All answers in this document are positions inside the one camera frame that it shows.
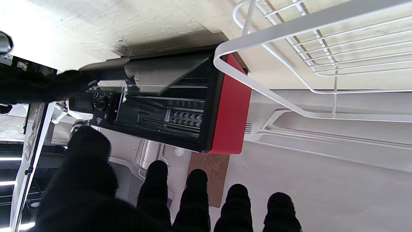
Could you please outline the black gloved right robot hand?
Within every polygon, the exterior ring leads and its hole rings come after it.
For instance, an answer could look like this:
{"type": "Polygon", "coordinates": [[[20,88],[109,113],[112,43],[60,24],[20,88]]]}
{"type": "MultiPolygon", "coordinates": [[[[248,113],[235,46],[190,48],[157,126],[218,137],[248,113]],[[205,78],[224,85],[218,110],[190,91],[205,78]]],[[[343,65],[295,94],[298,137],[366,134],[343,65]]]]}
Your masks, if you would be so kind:
{"type": "Polygon", "coordinates": [[[14,105],[61,101],[87,91],[97,82],[98,79],[88,72],[69,70],[44,75],[1,64],[0,103],[14,105]]]}

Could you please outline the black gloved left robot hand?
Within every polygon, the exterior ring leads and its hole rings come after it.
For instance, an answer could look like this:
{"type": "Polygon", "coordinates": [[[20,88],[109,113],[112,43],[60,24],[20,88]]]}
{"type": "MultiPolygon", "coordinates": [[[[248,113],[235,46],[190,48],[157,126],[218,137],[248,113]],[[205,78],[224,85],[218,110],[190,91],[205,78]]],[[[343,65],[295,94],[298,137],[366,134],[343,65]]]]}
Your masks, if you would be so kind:
{"type": "Polygon", "coordinates": [[[208,177],[195,169],[187,176],[180,208],[171,221],[168,166],[156,160],[147,169],[136,206],[117,198],[109,164],[111,144],[87,125],[72,132],[66,157],[53,175],[36,216],[37,232],[251,232],[251,201],[244,185],[229,188],[214,228],[209,215],[208,177]]]}

